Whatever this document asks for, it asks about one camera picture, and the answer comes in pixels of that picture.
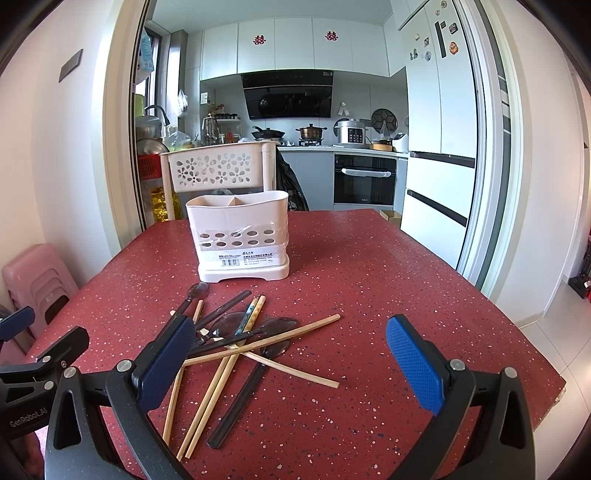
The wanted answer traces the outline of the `black handled metal spoon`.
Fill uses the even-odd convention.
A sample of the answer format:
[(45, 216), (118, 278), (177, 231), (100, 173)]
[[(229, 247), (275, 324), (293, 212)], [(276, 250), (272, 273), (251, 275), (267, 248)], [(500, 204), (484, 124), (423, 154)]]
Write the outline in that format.
[(215, 338), (232, 336), (235, 334), (235, 331), (238, 330), (244, 317), (245, 312), (230, 312), (223, 314), (212, 323), (211, 329), (202, 329), (198, 332), (193, 345), (200, 346)]
[[(297, 320), (293, 318), (271, 318), (256, 329), (256, 336), (270, 337), (287, 332), (296, 327)], [(249, 405), (249, 401), (252, 399), (253, 394), (256, 393), (256, 389), (259, 388), (259, 384), (263, 381), (263, 376), (266, 375), (267, 370), (269, 370), (269, 367), (266, 365), (259, 362), (256, 363), (256, 366), (253, 367), (249, 377), (247, 377), (245, 384), (242, 385), (242, 389), (239, 390), (238, 395), (236, 395), (235, 401), (232, 402), (228, 411), (226, 411), (217, 427), (214, 429), (211, 437), (208, 438), (207, 445), (209, 447), (212, 449), (221, 449), (221, 446), (224, 440), (228, 437), (232, 427), (235, 426), (236, 421), (242, 416), (242, 413), (245, 411), (246, 406)]]
[(235, 305), (238, 305), (238, 303), (242, 302), (242, 300), (246, 299), (250, 295), (252, 295), (252, 291), (250, 290), (240, 292), (238, 295), (228, 300), (228, 302), (225, 302), (221, 306), (217, 307), (214, 311), (206, 315), (204, 318), (198, 320), (197, 323), (195, 323), (195, 329), (200, 330), (206, 327), (213, 320), (217, 319), (225, 312), (228, 312), (230, 308), (232, 308)]
[(182, 315), (190, 306), (192, 301), (199, 300), (202, 297), (204, 297), (204, 295), (207, 294), (208, 289), (209, 285), (207, 284), (207, 282), (198, 282), (191, 285), (186, 292), (184, 300), (181, 302), (178, 308), (170, 312), (171, 317), (174, 317), (176, 315)]

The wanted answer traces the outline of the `yellow patterned bamboo chopstick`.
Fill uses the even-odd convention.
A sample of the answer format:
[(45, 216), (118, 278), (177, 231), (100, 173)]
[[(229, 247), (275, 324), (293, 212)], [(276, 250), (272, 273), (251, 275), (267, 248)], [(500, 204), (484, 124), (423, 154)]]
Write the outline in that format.
[[(249, 318), (249, 323), (245, 326), (243, 332), (252, 330), (252, 326), (256, 323), (256, 318), (263, 309), (264, 302), (266, 302), (266, 297), (263, 295), (257, 298), (259, 298), (259, 302), (257, 302), (256, 308), (254, 308), (252, 316)], [(235, 358), (232, 356), (221, 359), (211, 380), (211, 384), (209, 384), (209, 387), (204, 394), (204, 399), (202, 399), (187, 434), (179, 447), (176, 455), (178, 460), (182, 460), (184, 457), (188, 458), (194, 450), (194, 447), (197, 446), (197, 441), (200, 438), (201, 433), (204, 432), (204, 428), (207, 424), (208, 418), (211, 416), (213, 407), (224, 389), (225, 382), (228, 381), (228, 376), (233, 369), (233, 364), (235, 364)]]

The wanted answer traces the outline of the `blue patterned bamboo chopstick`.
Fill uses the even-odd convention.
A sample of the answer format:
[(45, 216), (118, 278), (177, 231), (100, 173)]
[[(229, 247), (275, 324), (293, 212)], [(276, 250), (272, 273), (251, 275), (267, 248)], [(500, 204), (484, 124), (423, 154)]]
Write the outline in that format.
[(245, 313), (242, 316), (242, 320), (239, 322), (238, 327), (236, 327), (235, 335), (238, 335), (245, 330), (245, 326), (249, 323), (249, 318), (252, 316), (252, 312), (254, 308), (256, 308), (256, 304), (259, 302), (259, 298), (254, 297), (252, 302), (250, 302), (249, 306), (247, 307)]

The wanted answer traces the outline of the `kitchen faucet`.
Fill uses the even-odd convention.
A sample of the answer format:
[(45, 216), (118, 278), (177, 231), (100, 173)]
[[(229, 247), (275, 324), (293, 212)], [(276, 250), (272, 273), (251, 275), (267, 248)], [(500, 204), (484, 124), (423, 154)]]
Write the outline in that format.
[(143, 109), (143, 111), (145, 113), (152, 111), (156, 116), (159, 116), (161, 118), (164, 126), (170, 125), (170, 120), (169, 120), (168, 116), (166, 115), (166, 111), (163, 107), (161, 107), (157, 104), (153, 104), (153, 105), (146, 106)]

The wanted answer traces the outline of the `pink plastic stool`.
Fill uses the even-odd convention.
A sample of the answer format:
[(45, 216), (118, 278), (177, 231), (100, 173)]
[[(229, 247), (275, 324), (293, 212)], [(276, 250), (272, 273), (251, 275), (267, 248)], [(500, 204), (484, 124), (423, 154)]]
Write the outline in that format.
[(39, 338), (63, 307), (79, 291), (70, 271), (49, 243), (36, 244), (2, 269), (4, 282), (17, 310), (31, 307), (35, 320), (28, 328)]

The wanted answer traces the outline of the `white plastic utensil holder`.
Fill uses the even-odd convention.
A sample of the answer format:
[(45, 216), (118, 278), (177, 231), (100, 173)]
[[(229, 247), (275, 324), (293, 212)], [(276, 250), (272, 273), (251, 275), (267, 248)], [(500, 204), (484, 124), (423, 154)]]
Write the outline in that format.
[(186, 211), (200, 280), (276, 281), (290, 274), (286, 192), (202, 195)]

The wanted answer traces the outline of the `cardboard box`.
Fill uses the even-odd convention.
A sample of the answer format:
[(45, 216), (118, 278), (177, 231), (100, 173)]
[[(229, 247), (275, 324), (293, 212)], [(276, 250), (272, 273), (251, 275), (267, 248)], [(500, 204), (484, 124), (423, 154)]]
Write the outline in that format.
[(390, 224), (393, 224), (397, 228), (401, 226), (402, 215), (394, 210), (380, 210), (380, 216)]

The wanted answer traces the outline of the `white perforated plastic chair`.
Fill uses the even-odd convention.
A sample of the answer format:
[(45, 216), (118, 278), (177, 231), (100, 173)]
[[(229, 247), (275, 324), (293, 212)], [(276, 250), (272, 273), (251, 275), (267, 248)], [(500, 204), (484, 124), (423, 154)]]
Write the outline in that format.
[(214, 190), (276, 190), (273, 141), (238, 142), (165, 152), (159, 155), (169, 220), (175, 220), (173, 193)]

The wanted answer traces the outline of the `white refrigerator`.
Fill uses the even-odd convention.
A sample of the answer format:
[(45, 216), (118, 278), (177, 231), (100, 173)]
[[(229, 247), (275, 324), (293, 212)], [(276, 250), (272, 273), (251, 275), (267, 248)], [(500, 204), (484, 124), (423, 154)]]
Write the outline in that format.
[(478, 146), (476, 86), (452, 1), (428, 1), (402, 29), (409, 159), (401, 228), (452, 268), (468, 230)]

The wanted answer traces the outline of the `black wok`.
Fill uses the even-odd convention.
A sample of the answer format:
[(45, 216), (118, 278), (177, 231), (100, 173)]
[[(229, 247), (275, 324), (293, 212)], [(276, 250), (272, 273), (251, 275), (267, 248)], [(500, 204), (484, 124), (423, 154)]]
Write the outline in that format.
[(254, 126), (252, 131), (252, 137), (256, 139), (256, 141), (263, 141), (263, 140), (273, 140), (273, 141), (280, 141), (283, 139), (284, 132), (280, 130), (274, 130), (270, 128), (260, 128), (259, 126)]

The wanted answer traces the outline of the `black built-in oven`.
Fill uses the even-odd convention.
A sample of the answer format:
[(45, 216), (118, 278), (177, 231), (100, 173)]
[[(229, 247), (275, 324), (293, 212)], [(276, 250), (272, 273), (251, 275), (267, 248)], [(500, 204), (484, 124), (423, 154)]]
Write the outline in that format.
[(335, 204), (394, 205), (394, 157), (335, 154)]

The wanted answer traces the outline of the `copper cooking pot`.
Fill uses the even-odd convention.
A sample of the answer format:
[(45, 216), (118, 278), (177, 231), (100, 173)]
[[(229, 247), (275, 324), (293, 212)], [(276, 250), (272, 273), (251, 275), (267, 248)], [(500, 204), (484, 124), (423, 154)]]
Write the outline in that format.
[(295, 129), (300, 134), (302, 142), (321, 142), (325, 130), (327, 130), (325, 127), (315, 126), (314, 124)]

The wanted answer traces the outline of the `silver rice cooker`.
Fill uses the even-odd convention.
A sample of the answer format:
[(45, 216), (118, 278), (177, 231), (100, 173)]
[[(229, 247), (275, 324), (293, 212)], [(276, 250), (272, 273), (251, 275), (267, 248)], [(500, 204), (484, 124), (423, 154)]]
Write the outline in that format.
[(335, 122), (334, 134), (339, 146), (368, 148), (367, 125), (363, 120), (342, 118)]

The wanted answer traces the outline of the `black range hood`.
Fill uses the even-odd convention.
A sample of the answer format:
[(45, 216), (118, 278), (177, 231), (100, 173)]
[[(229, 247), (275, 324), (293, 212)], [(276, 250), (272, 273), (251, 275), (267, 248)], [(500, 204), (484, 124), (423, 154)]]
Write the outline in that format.
[(256, 71), (240, 79), (252, 120), (331, 117), (332, 70)]

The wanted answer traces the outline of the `grey wall switch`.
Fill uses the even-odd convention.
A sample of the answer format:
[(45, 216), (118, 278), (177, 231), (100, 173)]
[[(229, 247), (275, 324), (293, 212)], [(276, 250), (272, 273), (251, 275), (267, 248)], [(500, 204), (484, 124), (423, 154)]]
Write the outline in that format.
[(58, 82), (61, 83), (69, 74), (71, 74), (81, 64), (83, 49), (74, 53), (60, 68)]

